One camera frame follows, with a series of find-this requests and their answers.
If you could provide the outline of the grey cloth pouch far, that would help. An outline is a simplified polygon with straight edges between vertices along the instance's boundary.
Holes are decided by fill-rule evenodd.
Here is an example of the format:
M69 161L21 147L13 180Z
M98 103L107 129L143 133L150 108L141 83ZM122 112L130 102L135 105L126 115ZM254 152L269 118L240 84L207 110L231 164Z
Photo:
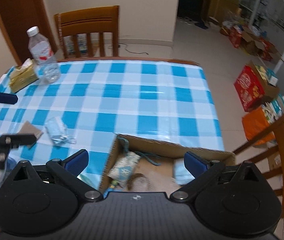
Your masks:
M18 132L19 134L33 134L36 137L36 141L43 135L43 131L32 125L29 121L26 121Z

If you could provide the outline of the brown wooden door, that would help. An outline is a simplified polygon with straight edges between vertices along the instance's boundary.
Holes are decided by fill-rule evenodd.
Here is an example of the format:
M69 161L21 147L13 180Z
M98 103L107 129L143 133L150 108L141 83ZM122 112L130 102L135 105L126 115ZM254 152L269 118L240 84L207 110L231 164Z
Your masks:
M26 31L34 26L39 27L53 52L57 52L43 0L0 0L0 30L18 65L31 57Z

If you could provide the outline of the blue embroidered sachet with tassel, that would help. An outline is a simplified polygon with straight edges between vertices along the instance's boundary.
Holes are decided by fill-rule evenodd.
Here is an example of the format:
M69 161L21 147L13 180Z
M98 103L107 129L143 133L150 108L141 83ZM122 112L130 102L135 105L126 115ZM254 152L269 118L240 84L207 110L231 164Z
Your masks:
M133 172L141 158L145 158L149 163L154 166L160 166L161 163L154 161L154 158L160 159L161 156L150 153L143 152L140 150L129 150L130 143L124 137L117 137L122 146L122 156L117 159L113 167L108 173L109 178L115 182L116 186L124 188L127 186L127 182L133 175Z

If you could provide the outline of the open cardboard box on floor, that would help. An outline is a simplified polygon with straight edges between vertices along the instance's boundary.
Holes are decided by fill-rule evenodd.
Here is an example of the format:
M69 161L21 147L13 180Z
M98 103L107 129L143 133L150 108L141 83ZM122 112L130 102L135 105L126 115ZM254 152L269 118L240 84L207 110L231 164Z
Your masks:
M249 28L243 28L240 46L246 53L254 56L260 55L265 49L264 44Z

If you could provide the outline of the blue white checkered tablecloth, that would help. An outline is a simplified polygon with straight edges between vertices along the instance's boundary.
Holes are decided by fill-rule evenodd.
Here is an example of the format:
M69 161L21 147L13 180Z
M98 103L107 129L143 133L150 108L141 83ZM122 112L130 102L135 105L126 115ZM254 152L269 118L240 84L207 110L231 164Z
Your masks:
M98 187L117 133L169 141L186 147L224 148L204 70L164 61L92 60L60 64L52 84L38 80L19 91L15 105L0 104L0 135L25 122L44 131L59 117L74 144L55 146L43 133L32 147L10 152L15 160L45 164L80 149L89 153L83 175Z

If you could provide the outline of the clear plastic water bottle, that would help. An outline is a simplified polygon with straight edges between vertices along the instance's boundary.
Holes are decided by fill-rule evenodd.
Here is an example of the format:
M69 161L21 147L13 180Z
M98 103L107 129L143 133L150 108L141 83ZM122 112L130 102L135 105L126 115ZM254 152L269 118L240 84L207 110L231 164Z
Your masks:
M39 32L38 26L29 28L26 33L32 57L42 70L44 78L49 83L54 83L60 78L61 72L49 40Z

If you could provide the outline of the flat white face mask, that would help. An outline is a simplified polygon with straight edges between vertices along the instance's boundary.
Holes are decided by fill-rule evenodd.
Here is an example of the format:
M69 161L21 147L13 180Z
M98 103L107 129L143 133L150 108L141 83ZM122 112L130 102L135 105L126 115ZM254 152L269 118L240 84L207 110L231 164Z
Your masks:
M60 117L56 116L47 120L45 128L54 145L76 144L76 139L67 134L67 126Z

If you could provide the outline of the red gift box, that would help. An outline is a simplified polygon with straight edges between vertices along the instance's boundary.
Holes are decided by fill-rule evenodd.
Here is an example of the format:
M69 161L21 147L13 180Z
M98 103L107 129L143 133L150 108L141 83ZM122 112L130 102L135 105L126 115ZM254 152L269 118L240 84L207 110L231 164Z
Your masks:
M262 104L265 91L249 65L244 66L234 82L234 87L245 112L250 112Z

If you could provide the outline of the wooden chair right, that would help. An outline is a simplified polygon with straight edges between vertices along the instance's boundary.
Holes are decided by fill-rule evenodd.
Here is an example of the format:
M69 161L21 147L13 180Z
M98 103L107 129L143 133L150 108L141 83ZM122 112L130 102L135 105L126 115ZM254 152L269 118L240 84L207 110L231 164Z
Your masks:
M104 34L112 35L112 55L119 56L119 12L118 5L97 7L54 15L60 47L65 59L94 57L91 34L98 34L98 45L101 57L105 57ZM77 36L84 34L87 42L87 53L81 54Z

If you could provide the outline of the gold tissue pack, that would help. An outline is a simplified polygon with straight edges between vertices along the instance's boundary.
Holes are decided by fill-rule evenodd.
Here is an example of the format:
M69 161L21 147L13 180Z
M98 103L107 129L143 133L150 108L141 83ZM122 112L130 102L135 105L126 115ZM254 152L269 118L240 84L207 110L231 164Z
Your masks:
M27 59L21 66L13 68L13 71L9 75L9 87L11 92L17 93L38 79L36 61L34 59Z

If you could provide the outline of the orange shopping bag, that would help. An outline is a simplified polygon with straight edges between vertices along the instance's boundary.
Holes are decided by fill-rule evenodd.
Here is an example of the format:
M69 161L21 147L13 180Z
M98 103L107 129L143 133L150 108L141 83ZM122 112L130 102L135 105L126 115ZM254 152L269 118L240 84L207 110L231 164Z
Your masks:
M276 120L276 117L275 112L266 106L259 106L247 113L242 118L246 139L253 139L256 135L269 127Z

